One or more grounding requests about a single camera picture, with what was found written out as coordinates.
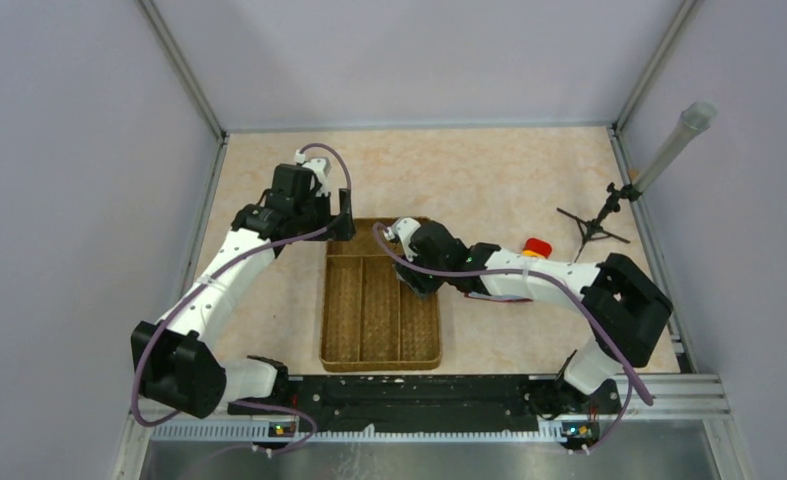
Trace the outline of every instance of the cable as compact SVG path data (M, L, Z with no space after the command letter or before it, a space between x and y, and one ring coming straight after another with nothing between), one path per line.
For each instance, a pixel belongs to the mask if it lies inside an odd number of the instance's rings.
M309 143L309 144L305 145L304 147L302 147L301 149L299 149L299 153L305 153L306 151L310 150L311 148L321 148L323 150L327 150L330 154L334 155L334 158L336 158L337 161L340 162L340 166L343 167L343 175L346 177L346 189L347 190L351 190L352 189L352 176L349 175L349 169L346 168L346 163L343 161L343 157L341 157L340 154L337 153L337 150L334 150L333 148L329 147L328 145L326 145L324 143Z
M224 455L224 454L226 454L228 452L232 452L234 450L251 450L253 452L267 453L268 455L271 455L273 457L276 456L276 455L282 455L282 454L285 454L285 453L290 453L290 452L292 452L294 450L297 450L297 449L301 448L302 445L305 444L305 442L310 440L310 438L313 437L314 435L316 435L317 431L319 431L319 427L317 426L316 421L314 421L314 419L310 415L308 415L308 414L306 414L306 413L304 413L302 411L293 409L293 408L279 407L277 405L266 405L266 404L263 404L263 403L247 402L247 401L244 401L244 400L235 400L235 401L233 401L231 403L233 403L234 405L240 406L240 407L255 408L255 409L258 409L258 410L267 410L267 411L270 411L270 412L288 413L290 415L295 415L297 417L301 417L301 418L307 420L308 423L311 424L311 431L307 435L305 435L304 437L300 438L298 441L293 442L293 443L289 443L289 444L287 444L287 446L279 448L277 450L271 450L271 449L268 449L268 448L264 449L264 448L258 447L255 444L248 444L248 443L241 443L241 444L237 444L237 445L229 445L227 447L220 448L219 450L211 453L207 457L205 457L205 458L199 460L198 462L196 462L192 467L188 468L183 474L181 474L180 477L178 477L178 480L183 480L184 478L187 478L187 476L189 476L190 474L192 474L196 470L200 469L202 467L202 465L204 465L205 463L213 460L214 458L216 458L216 457L218 457L220 455Z
M328 150L329 152L331 152L332 155L334 155L334 157L340 163L340 168L343 169L343 174L346 176L346 188L349 191L351 191L352 190L352 177L351 177L351 175L349 175L349 168L346 167L346 162L343 161L343 157L341 157L340 154L337 153L336 150L334 150L333 148L331 148L328 145L325 145L323 143L309 143L309 144L305 145L304 147L302 147L300 152L304 152L305 150L307 150L309 148L312 148L312 147L324 148L324 149ZM285 238L283 240L277 240L275 242L270 242L270 243L267 243L265 245L260 245L258 247L255 247L255 248L251 249L251 250L245 251L245 252L237 255L236 257L232 258L231 260L229 260L225 265L219 267L215 272L213 272L213 274L211 275L211 278L214 279L214 280L218 279L223 273L228 271L231 267L233 267L234 265L237 265L238 263L242 262L243 260L245 260L245 259L247 259L247 258L249 258L252 255L255 255L257 253L264 252L264 251L272 249L272 248L283 247L283 246L289 245L291 243L301 242L301 241L304 241L304 240L310 240L312 238L318 237L318 236L324 234L325 232L327 232L328 229L336 221L338 221L338 219L340 218L341 215L344 215L344 212L341 211L337 215L337 217L335 217L334 219L331 220L331 222L328 223L328 225L326 225L326 226L324 226L324 227L322 227L322 228L320 228L318 230L315 230L313 232L306 233L304 235L297 235L297 236L291 237L291 238ZM168 420L172 419L174 416L178 415L178 413L180 413L178 410L176 410L176 411L171 412L171 413L167 414L166 416L161 417L161 418L159 418L157 420L146 420L143 417L142 412L140 412L140 403L139 403L139 400L140 400L140 384L143 381L143 372L146 369L146 361L148 360L149 355L151 355L152 350L154 350L154 347L157 344L157 341L160 339L160 336L163 334L163 332L166 331L167 328L169 328L169 326L172 324L172 322L175 321L176 317L178 317L178 314L187 306L187 304L189 304L196 297L198 297L206 288L207 288L207 285L199 284L198 287L196 287L193 290L191 290L187 295L182 297L181 300L177 304L175 304L175 308L173 308L169 312L169 314L166 315L166 318L158 320L158 322L160 322L160 324L157 326L157 329L152 334L152 337L149 339L149 342L146 344L146 347L143 349L143 353L140 355L140 360L137 362L137 368L134 370L134 384L131 387L131 414L134 416L134 420L137 423L139 423L140 425L144 426L144 427L156 427L156 426L158 426L158 425L160 425L162 423L167 422Z
M422 273L424 275L435 275L438 277L447 277L447 278L465 278L465 277L480 277L482 275L500 275L500 274L522 275L525 273L523 270L518 268L497 268L494 270L474 270L468 272L443 272L440 270L431 270L429 268L423 268L414 265L411 262L408 262L407 260L404 260L403 258L399 257L398 255L396 255L396 252L394 252L393 250L390 249L390 247L387 246L387 243L385 242L384 237L381 234L381 230L385 228L387 227L384 226L384 224L382 224L381 222L377 222L375 225L372 226L372 234L375 237L375 241L378 243L378 245L381 246L384 252L388 256L390 256L393 260L395 260L396 263L403 265L415 272ZM587 307L585 307L581 303L581 300L576 298L573 292L563 282L553 277L552 275L547 275L545 273L541 273L533 270L529 270L528 275L540 278L541 280L545 280L551 283L552 285L557 287L558 290L560 290L561 293L563 293L573 303L573 305L575 305L575 307L579 310L579 312L581 312L581 314L584 316L587 322L590 323L591 328L593 328L593 330L597 334L599 334L602 340L605 341L605 344L608 345L608 348L611 349L611 352L614 354L615 357L617 357L617 361L619 361L623 365L623 370L625 371L626 376L629 377L629 382L634 385L634 388L637 389L637 393L640 396L640 398L643 400L643 403L652 406L653 403L652 394L649 393L649 390L646 388L646 385L643 383L643 380L640 379L640 376L631 366L631 363L629 363L625 355L623 355L620 349L617 348L617 344L614 343L614 340L612 340L611 337L608 336L608 332L606 332L605 329L602 328L601 325L599 325L599 322L596 320L596 318L590 313Z
M632 395L632 386L631 383L629 383L628 391L626 391L626 400L625 402L623 402L623 408L620 409L620 413L617 414L617 418L615 418L614 421L611 422L611 425L608 425L608 430L605 430L605 433L603 433L599 437L599 440L597 440L596 443L594 443L593 445L587 447L588 454L591 454L594 451L596 451L599 448L599 446L602 444L602 442L604 442L606 438L610 437L611 434L614 433L614 430L617 429L617 424L620 423L620 421L623 419L623 415L625 415L626 411L628 411L629 409L629 402L631 402L631 395Z

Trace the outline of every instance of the metal floor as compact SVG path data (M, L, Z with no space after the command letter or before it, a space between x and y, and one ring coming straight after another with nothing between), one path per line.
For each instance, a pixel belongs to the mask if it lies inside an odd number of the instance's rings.
M554 443L326 442L272 460L243 449L200 463L227 445L153 440L140 479L719 478L701 421L627 421L590 456L570 456Z

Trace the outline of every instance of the wicker tray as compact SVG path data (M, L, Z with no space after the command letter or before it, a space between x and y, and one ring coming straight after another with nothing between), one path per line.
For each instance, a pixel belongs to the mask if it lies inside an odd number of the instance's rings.
M422 300L396 278L372 225L355 219L349 242L329 242L320 360L329 372L430 370L440 365L437 295Z

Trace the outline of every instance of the gray tube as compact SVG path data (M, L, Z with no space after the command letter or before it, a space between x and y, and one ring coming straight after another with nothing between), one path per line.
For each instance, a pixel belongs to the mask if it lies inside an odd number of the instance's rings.
M684 150L688 143L698 137L700 133L708 130L711 120L717 115L717 107L704 100L695 102L682 112L673 133L658 149L652 163L637 176L632 186L639 193L643 193L661 175L670 163Z

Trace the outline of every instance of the red object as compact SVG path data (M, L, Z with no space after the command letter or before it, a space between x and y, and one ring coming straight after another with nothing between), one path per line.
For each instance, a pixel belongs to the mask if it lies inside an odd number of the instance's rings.
M539 238L529 238L523 248L523 255L530 257L549 258L552 255L552 245L540 240Z

